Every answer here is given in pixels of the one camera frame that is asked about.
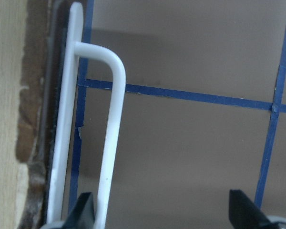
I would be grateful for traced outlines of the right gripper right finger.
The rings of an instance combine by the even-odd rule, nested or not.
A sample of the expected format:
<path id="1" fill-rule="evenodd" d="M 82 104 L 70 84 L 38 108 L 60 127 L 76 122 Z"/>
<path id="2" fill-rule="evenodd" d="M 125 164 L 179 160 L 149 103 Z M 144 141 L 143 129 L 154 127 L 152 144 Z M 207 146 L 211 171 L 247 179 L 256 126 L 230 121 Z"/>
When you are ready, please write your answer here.
<path id="1" fill-rule="evenodd" d="M 271 229 L 265 214 L 239 189 L 229 191 L 229 221 L 234 229 Z"/>

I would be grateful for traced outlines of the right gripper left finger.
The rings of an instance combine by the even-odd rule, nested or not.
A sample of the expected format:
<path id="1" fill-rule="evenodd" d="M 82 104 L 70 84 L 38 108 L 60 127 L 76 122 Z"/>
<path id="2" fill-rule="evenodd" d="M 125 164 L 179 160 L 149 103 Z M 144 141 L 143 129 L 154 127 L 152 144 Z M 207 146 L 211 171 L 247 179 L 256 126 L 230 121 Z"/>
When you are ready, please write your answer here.
<path id="1" fill-rule="evenodd" d="M 92 229 L 95 222 L 93 194 L 83 192 L 63 224 L 64 229 Z"/>

